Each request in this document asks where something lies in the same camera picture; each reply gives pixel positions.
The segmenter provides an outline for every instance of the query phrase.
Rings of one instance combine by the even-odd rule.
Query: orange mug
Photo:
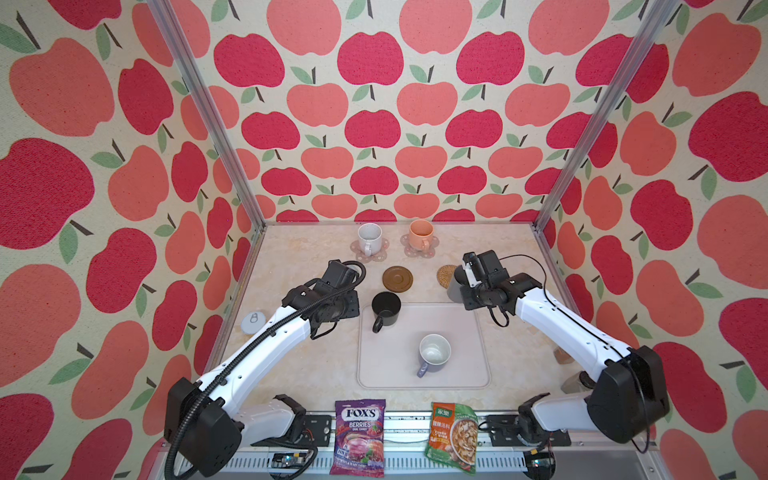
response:
[[[432,246],[435,228],[427,220],[414,220],[408,232],[408,243],[416,250],[425,252]]]

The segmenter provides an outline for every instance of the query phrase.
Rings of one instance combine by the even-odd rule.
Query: black mug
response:
[[[400,297],[392,292],[377,293],[371,302],[371,308],[376,315],[373,322],[373,332],[378,333],[383,326],[393,325],[400,313]]]

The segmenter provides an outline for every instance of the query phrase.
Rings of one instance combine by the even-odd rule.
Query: candy bag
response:
[[[432,424],[424,455],[430,460],[475,474],[478,417],[460,403],[432,403]]]
[[[336,444],[331,475],[384,476],[386,400],[336,402]]]

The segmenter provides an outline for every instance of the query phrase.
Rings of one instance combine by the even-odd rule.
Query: mug handle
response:
[[[419,371],[416,373],[416,376],[419,378],[422,378],[425,373],[427,373],[427,369],[429,368],[429,364],[425,361],[422,362],[422,368],[419,369]]]
[[[376,320],[373,321],[373,332],[378,333],[384,326],[384,318],[382,314],[376,316]]]

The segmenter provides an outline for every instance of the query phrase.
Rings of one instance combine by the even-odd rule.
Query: marble table surface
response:
[[[237,322],[227,342],[224,358],[240,348],[250,336],[240,329],[240,320],[260,310],[269,318],[285,294],[295,286],[322,276],[329,260],[354,260],[349,245],[357,238],[358,225],[269,226],[244,294]],[[437,281],[439,267],[461,263],[462,255],[495,250],[499,257],[526,253],[546,268],[544,257],[527,224],[435,225],[440,244],[431,259],[406,256],[399,239],[408,231],[405,224],[382,226],[389,240],[387,258],[366,264],[367,277],[357,287],[360,306],[384,291],[382,274],[401,265],[413,273],[413,286],[400,293],[404,303],[450,302]],[[541,280],[542,271],[530,259],[503,260],[510,274],[526,272]],[[561,300],[554,282],[548,290]],[[556,345],[536,328],[511,317],[510,325],[496,326],[487,311],[479,313],[481,333],[491,369],[491,383],[484,389],[371,390],[357,382],[359,319],[345,319],[336,330],[318,340],[305,340],[288,352],[251,392],[244,406],[268,402],[285,393],[311,411],[333,410],[336,400],[381,399],[389,410],[428,410],[431,402],[459,402],[476,410],[516,409],[525,400],[543,392],[559,392],[560,385],[581,368],[576,363],[559,365],[552,352]]]

